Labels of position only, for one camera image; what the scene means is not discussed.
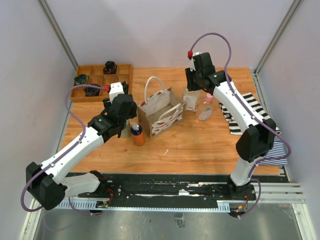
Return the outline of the white cap clear bottle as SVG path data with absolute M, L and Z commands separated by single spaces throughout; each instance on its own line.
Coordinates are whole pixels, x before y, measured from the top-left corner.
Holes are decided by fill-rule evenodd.
M 185 109 L 187 111 L 196 111 L 198 99 L 201 96 L 201 91 L 189 91 L 187 87 L 182 90 L 182 98 L 185 102 Z

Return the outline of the large cream lid bottle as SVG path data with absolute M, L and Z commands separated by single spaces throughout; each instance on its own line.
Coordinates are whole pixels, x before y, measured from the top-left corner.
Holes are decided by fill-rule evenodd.
M 131 136 L 131 124 L 130 121 L 127 120 L 124 129 L 121 131 L 121 138 L 129 138 Z

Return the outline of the pink cap bottle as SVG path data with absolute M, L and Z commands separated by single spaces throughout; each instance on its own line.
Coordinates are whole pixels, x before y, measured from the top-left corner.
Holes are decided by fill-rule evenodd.
M 207 93 L 204 97 L 200 98 L 196 109 L 196 118 L 199 121 L 207 121 L 212 115 L 213 109 L 213 96 Z

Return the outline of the wooden compartment tray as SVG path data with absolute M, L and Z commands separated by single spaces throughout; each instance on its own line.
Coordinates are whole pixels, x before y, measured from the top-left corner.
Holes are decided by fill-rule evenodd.
M 128 85 L 128 93 L 132 93 L 133 83 L 133 68 L 131 64 L 116 64 L 117 69 L 115 74 L 104 74 L 104 64 L 100 65 L 80 65 L 77 69 L 76 76 L 85 74 L 88 76 L 87 83 L 97 84 L 101 87 L 109 86 L 112 83 L 126 82 Z M 70 100 L 73 103 L 91 103 L 101 102 L 103 99 L 109 98 L 109 93 L 106 91 L 99 91 L 97 96 L 86 96 L 83 87 L 76 88 L 70 94 Z

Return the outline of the watermelon print canvas bag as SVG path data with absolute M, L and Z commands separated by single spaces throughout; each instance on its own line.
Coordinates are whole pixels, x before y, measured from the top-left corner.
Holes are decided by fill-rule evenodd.
M 148 95 L 152 80 L 159 82 L 161 89 Z M 185 103 L 176 96 L 171 87 L 166 88 L 160 78 L 151 76 L 144 87 L 144 100 L 137 106 L 138 122 L 152 140 L 184 119 Z

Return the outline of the black white striped cloth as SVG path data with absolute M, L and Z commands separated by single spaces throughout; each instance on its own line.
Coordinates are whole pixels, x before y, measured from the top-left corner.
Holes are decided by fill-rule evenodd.
M 271 118 L 251 92 L 243 94 L 242 97 L 258 114 L 260 114 L 263 117 L 264 120 Z M 242 131 L 241 131 L 237 121 L 234 119 L 234 117 L 229 112 L 229 110 L 221 102 L 219 103 L 219 106 L 220 106 L 220 109 L 223 113 L 225 120 L 228 122 L 230 134 L 231 135 L 241 135 Z

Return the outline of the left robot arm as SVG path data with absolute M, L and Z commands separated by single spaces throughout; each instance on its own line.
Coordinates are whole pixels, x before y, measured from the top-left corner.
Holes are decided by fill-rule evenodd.
M 82 193 L 96 197 L 105 195 L 110 186 L 98 171 L 68 177 L 70 170 L 90 152 L 106 143 L 110 138 L 121 136 L 129 119 L 137 115 L 137 104 L 131 94 L 118 94 L 99 115 L 92 118 L 77 138 L 53 157 L 26 168 L 26 191 L 45 210 L 57 207 L 65 198 Z

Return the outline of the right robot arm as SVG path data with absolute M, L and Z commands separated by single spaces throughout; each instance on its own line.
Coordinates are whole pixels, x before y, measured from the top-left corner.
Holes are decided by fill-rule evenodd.
M 218 99 L 242 132 L 235 145 L 239 158 L 227 181 L 230 195 L 239 196 L 250 185 L 254 165 L 272 149 L 276 123 L 271 118 L 264 119 L 246 102 L 226 70 L 216 71 L 208 52 L 190 50 L 187 57 L 191 61 L 185 70 L 188 90 L 202 90 Z

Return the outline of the dark rolled sock right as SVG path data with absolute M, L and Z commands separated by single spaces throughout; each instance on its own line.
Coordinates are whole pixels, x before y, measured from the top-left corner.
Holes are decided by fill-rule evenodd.
M 128 94 L 129 93 L 129 85 L 126 83 L 126 81 L 121 82 L 122 85 L 122 89 L 124 94 Z

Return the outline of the dark rolled sock centre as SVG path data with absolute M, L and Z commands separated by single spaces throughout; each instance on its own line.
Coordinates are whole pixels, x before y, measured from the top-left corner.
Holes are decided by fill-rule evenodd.
M 85 87 L 83 90 L 85 92 L 86 97 L 97 97 L 100 95 L 100 85 L 93 83 L 91 86 Z

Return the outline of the dark rolled sock orange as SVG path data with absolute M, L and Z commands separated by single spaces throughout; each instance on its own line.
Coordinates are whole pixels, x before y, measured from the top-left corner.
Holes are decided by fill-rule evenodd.
M 117 73 L 117 64 L 114 61 L 107 61 L 103 68 L 104 75 L 112 75 Z

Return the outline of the dark rolled sock green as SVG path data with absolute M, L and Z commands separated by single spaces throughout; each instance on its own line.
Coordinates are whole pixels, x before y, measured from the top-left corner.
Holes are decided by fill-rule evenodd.
M 74 86 L 87 85 L 89 82 L 89 76 L 87 74 L 80 74 L 74 77 Z

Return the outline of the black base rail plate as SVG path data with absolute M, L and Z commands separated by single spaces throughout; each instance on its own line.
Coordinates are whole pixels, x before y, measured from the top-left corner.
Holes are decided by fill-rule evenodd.
M 215 208 L 218 201 L 256 200 L 255 188 L 246 184 L 235 190 L 228 175 L 105 173 L 106 191 L 113 207 Z

